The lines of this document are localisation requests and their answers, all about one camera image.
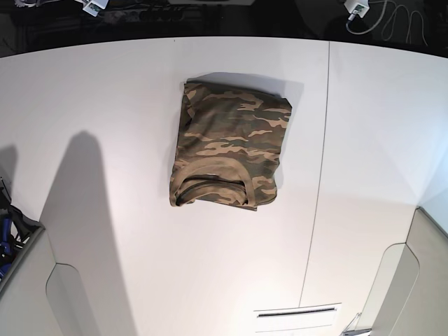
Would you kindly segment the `camouflage T-shirt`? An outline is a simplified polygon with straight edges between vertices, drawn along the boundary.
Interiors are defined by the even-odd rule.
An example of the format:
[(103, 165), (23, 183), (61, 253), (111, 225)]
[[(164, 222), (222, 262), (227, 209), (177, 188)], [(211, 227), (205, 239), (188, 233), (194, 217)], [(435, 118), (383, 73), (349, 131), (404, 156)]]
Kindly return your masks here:
[(255, 211), (273, 202), (274, 174), (291, 114), (289, 101), (277, 94), (186, 82), (170, 204), (202, 200)]

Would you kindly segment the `blue black items bin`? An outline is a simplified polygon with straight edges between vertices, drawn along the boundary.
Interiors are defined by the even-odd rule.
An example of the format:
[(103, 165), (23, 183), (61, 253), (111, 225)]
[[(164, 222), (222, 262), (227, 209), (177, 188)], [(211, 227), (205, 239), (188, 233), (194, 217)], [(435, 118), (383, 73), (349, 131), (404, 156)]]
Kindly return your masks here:
[(1, 281), (12, 272), (14, 262), (22, 255), (28, 243), (44, 226), (28, 218), (12, 204), (12, 197), (1, 177)]

